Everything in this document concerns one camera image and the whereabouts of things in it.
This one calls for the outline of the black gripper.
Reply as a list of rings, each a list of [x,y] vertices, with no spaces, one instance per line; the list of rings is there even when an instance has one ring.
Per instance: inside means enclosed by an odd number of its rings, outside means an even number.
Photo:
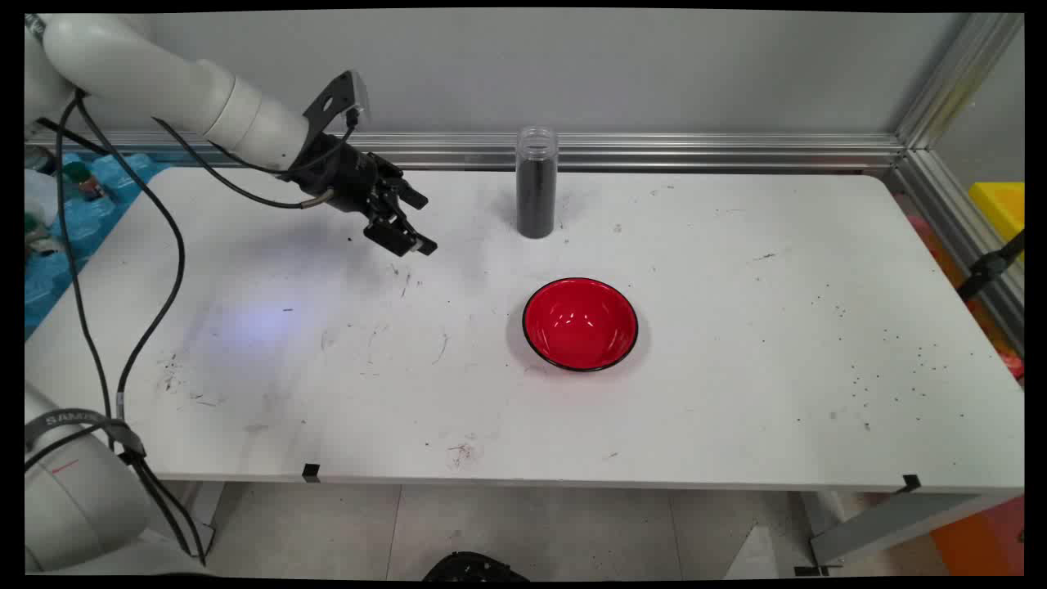
[[[438,245],[435,240],[417,232],[399,206],[402,201],[413,209],[423,209],[429,198],[416,191],[396,164],[381,157],[364,154],[333,135],[318,135],[302,149],[293,163],[295,171],[285,175],[303,192],[311,196],[333,196],[327,205],[346,213],[369,216],[364,236],[395,254],[416,253],[430,256]]]

